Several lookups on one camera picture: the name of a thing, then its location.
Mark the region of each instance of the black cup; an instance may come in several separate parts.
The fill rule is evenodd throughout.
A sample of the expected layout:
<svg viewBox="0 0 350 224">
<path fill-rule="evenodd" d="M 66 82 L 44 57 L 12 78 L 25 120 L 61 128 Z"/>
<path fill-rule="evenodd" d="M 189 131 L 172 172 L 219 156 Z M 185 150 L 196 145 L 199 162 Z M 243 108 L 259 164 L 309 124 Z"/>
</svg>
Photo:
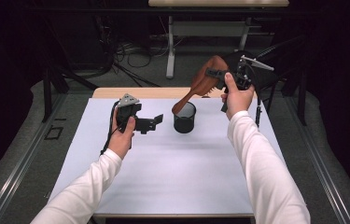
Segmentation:
<svg viewBox="0 0 350 224">
<path fill-rule="evenodd" d="M 194 129 L 195 113 L 197 109 L 194 104 L 187 102 L 184 107 L 174 115 L 175 130 L 179 133 L 189 133 Z"/>
</svg>

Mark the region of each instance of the hand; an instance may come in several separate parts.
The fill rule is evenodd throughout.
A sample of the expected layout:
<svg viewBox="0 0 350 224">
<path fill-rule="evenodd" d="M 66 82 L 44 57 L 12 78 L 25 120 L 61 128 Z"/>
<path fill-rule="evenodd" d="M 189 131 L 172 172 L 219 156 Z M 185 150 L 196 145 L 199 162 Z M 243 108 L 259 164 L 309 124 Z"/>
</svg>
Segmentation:
<svg viewBox="0 0 350 224">
<path fill-rule="evenodd" d="M 119 157 L 123 160 L 125 158 L 126 153 L 128 152 L 129 148 L 131 147 L 132 137 L 133 137 L 133 131 L 134 127 L 136 126 L 136 121 L 134 117 L 129 117 L 128 123 L 126 125 L 126 129 L 124 133 L 121 133 L 117 130 L 117 112 L 118 109 L 116 108 L 113 115 L 113 124 L 112 124 L 112 130 L 116 130 L 111 134 L 110 143 L 108 144 L 108 148 L 110 148 L 112 151 L 114 151 Z"/>
<path fill-rule="evenodd" d="M 231 120 L 232 116 L 239 111 L 248 110 L 254 95 L 254 86 L 251 85 L 246 91 L 239 91 L 236 87 L 235 80 L 230 73 L 225 75 L 225 84 L 228 93 L 222 94 L 222 102 L 227 102 L 227 118 Z"/>
</svg>

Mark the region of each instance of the white sleeve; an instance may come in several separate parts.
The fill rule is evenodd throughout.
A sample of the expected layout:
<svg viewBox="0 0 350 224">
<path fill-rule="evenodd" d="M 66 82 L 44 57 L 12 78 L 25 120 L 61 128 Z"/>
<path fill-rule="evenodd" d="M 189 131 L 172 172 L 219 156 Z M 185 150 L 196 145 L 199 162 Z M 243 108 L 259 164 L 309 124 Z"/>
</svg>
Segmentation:
<svg viewBox="0 0 350 224">
<path fill-rule="evenodd" d="M 87 223 L 122 164 L 108 149 L 90 169 L 53 198 L 32 223 Z"/>
<path fill-rule="evenodd" d="M 285 163 L 248 115 L 235 114 L 228 137 L 245 172 L 257 223 L 310 223 L 300 190 Z"/>
</svg>

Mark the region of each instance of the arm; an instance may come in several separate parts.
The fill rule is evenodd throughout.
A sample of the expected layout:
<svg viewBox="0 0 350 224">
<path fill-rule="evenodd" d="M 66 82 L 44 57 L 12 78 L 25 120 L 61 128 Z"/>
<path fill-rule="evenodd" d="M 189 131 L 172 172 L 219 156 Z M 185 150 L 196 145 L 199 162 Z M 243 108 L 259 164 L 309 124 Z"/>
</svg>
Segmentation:
<svg viewBox="0 0 350 224">
<path fill-rule="evenodd" d="M 107 151 L 90 169 L 74 180 L 52 199 L 35 217 L 32 223 L 87 223 L 101 201 L 102 194 L 119 172 L 127 154 L 135 127 L 134 118 L 129 118 L 124 133 L 111 134 Z M 113 119 L 112 130 L 117 129 Z"/>
<path fill-rule="evenodd" d="M 257 223 L 310 223 L 310 215 L 285 163 L 248 115 L 254 87 L 238 91 L 231 75 L 225 76 L 228 94 L 228 137 L 245 173 Z"/>
</svg>

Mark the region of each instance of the table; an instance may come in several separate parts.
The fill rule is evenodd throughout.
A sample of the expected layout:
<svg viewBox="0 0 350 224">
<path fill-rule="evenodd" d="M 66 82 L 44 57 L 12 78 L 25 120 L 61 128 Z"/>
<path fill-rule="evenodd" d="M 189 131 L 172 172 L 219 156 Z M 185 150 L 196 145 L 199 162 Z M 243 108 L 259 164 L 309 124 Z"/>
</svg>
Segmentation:
<svg viewBox="0 0 350 224">
<path fill-rule="evenodd" d="M 288 0 L 148 0 L 148 4 L 151 7 L 287 7 Z M 169 55 L 166 77 L 174 77 L 174 35 L 241 36 L 238 49 L 243 50 L 250 21 L 250 18 L 245 21 L 174 21 L 173 16 L 169 16 Z"/>
<path fill-rule="evenodd" d="M 189 88 L 100 88 L 90 98 L 50 195 L 53 198 L 96 161 L 105 144 L 111 107 L 123 94 L 140 100 L 139 118 L 163 114 L 154 132 L 135 132 L 119 174 L 103 195 L 96 217 L 252 217 L 242 167 L 227 138 L 228 120 L 212 98 L 190 99 L 195 128 L 177 133 L 172 106 Z M 252 116 L 256 100 L 250 106 Z M 281 154 L 262 108 L 260 131 Z"/>
</svg>

